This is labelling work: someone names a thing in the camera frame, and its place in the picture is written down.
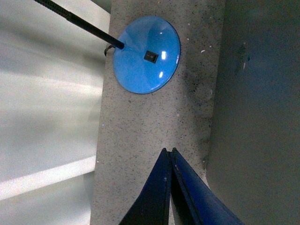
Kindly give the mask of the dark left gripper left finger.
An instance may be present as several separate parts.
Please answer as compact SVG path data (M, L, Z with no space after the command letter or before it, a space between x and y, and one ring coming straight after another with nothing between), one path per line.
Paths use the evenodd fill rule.
M171 195L172 165L163 148L138 198L121 225L167 225Z

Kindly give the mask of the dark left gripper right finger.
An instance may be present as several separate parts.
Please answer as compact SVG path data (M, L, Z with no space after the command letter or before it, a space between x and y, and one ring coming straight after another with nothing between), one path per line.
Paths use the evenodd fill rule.
M173 148L171 162L175 179L195 225L242 225L208 188L184 157Z

